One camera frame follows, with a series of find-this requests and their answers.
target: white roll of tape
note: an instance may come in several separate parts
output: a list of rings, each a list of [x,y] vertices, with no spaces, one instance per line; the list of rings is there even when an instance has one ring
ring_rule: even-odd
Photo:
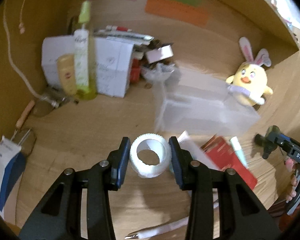
[[[158,165],[148,165],[138,158],[138,152],[152,150],[159,157]],[[131,145],[130,165],[142,178],[154,178],[163,173],[171,161],[171,148],[169,143],[160,135],[146,133],[140,135]]]

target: human hand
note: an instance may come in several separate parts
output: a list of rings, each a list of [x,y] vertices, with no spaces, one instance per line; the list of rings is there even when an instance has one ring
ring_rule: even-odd
[[[296,162],[294,160],[292,160],[291,158],[288,158],[284,162],[284,164],[289,172],[292,172],[296,168],[295,167]],[[291,185],[288,186],[286,200],[290,201],[290,200],[292,200],[292,198],[294,198],[297,195],[297,192],[293,189],[293,187],[296,187],[297,184],[298,184],[297,178],[296,178],[295,174],[292,174],[291,175]]]

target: white cardboard box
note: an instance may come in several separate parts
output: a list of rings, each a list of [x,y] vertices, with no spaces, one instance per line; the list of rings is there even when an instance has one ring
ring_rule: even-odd
[[[100,94],[123,98],[130,83],[133,44],[95,38],[97,88]]]
[[[146,52],[146,57],[149,63],[154,63],[172,56],[173,52],[170,45]]]
[[[0,142],[0,216],[12,225],[16,224],[16,204],[26,159],[21,146],[2,136]]]
[[[94,41],[98,93],[123,98],[130,84],[133,44],[99,37]],[[73,36],[44,39],[42,69],[50,86],[62,88],[57,59],[67,53],[74,53]]]

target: charging cable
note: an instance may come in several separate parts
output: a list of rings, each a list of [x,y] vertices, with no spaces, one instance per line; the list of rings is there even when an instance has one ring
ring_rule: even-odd
[[[15,63],[12,60],[12,56],[11,56],[11,43],[10,43],[10,33],[9,33],[9,29],[8,29],[8,24],[7,24],[7,20],[6,20],[6,7],[7,7],[7,0],[4,0],[4,5],[3,5],[3,27],[4,30],[6,32],[7,35],[7,41],[8,41],[8,59],[10,62],[11,67],[13,68],[13,70],[22,78],[22,80],[24,81],[24,83],[26,84],[28,90],[31,92],[32,95],[34,95],[36,98],[39,98],[40,100],[44,100],[47,101],[48,103],[50,103],[53,107],[58,107],[58,102],[51,100],[49,97],[47,96],[42,96],[39,95],[31,86],[30,82],[28,81],[28,79],[26,78],[26,76],[21,72],[20,69],[18,69],[18,67],[15,65]]]
[[[22,21],[22,12],[23,12],[23,7],[25,5],[25,2],[26,2],[26,0],[23,0],[22,6],[21,6],[21,10],[20,10],[20,16],[19,16],[19,22],[20,22],[19,23],[19,30],[20,30],[20,34],[23,34],[26,31],[25,25],[23,24],[23,21]]]

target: marker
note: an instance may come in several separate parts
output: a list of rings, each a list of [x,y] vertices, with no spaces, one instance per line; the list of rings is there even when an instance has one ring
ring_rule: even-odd
[[[230,139],[230,144],[235,152],[235,155],[237,155],[237,157],[240,160],[240,162],[242,163],[242,165],[245,166],[246,168],[248,168],[246,158],[244,157],[244,152],[241,148],[241,145],[239,143],[237,136],[234,136]]]

